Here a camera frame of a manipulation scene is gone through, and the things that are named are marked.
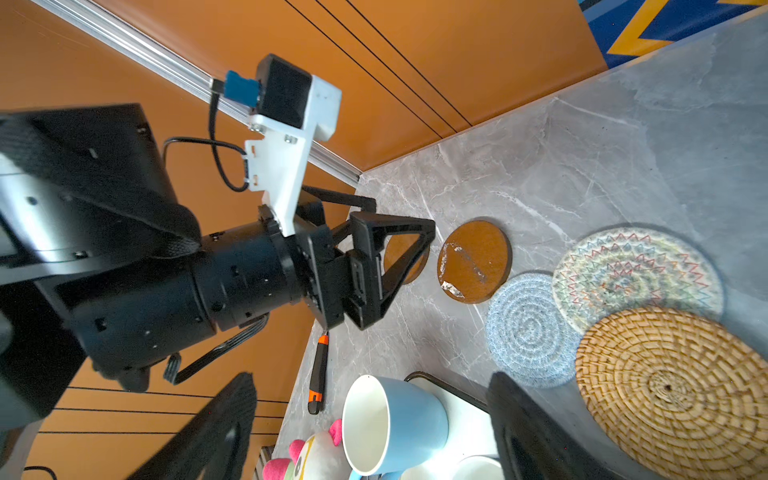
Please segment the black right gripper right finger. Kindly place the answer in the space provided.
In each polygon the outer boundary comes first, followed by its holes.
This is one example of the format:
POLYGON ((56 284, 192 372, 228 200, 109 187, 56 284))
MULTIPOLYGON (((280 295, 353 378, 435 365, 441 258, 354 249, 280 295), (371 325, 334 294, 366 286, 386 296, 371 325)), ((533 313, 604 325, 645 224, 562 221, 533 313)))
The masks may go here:
POLYGON ((619 479, 514 380, 492 375, 486 400, 506 479, 619 479))

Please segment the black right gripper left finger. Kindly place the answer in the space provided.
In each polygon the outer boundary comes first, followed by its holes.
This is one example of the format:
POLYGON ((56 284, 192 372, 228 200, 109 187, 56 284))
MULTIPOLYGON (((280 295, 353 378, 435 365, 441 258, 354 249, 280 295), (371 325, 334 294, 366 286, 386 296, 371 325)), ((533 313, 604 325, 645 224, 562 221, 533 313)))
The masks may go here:
POLYGON ((239 479, 248 454, 257 391, 236 375, 132 479, 239 479))

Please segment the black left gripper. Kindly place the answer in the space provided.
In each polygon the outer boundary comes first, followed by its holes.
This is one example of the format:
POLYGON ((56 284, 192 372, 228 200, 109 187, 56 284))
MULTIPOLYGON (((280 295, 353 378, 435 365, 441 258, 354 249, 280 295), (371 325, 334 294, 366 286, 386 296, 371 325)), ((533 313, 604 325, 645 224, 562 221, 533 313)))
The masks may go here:
POLYGON ((294 234, 288 243, 303 298, 325 330, 342 324, 345 312, 361 330, 383 319, 410 270, 435 239, 436 226, 431 219, 376 211, 376 200, 370 197, 302 187, 293 217, 294 234), (322 202, 361 210, 350 215, 353 249, 346 257, 326 223, 322 202), (387 239, 404 235, 417 239, 384 269, 381 252, 387 239))

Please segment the dark brown glossy coaster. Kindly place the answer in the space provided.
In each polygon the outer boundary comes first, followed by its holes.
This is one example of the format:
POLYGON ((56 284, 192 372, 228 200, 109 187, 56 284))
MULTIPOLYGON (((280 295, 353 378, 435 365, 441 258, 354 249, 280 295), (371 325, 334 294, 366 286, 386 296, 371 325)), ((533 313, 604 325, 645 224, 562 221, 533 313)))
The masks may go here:
POLYGON ((442 245, 437 279, 443 292, 464 304, 489 300, 507 281, 513 251, 507 235, 487 220, 472 220, 454 230, 442 245))

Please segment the blue woven round coaster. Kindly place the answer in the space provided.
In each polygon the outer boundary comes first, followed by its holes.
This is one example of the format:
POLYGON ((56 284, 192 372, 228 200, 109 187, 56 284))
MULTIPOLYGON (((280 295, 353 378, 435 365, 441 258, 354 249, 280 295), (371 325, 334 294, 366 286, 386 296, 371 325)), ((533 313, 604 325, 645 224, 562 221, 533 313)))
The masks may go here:
POLYGON ((496 365, 524 387, 548 389, 575 376, 582 334, 566 321, 552 294, 552 276, 514 276, 492 297, 486 344, 496 365))

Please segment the tan rattan round coaster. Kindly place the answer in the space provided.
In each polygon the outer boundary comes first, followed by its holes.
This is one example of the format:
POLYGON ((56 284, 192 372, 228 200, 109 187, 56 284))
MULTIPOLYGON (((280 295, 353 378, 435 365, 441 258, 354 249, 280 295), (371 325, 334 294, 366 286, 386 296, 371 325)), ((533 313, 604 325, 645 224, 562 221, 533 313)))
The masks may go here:
POLYGON ((767 362, 720 324, 659 307, 612 314, 575 360, 587 410, 667 479, 767 476, 767 362))

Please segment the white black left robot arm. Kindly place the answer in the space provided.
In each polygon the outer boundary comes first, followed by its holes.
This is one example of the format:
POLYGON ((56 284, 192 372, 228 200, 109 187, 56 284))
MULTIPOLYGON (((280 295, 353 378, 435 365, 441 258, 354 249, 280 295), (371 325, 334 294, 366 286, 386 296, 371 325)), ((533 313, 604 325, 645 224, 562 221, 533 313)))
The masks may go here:
POLYGON ((381 320, 435 236, 431 220, 302 186, 284 233, 204 235, 137 104, 1 118, 1 428, 47 417, 82 363, 125 390, 179 384, 305 301, 326 327, 381 320))

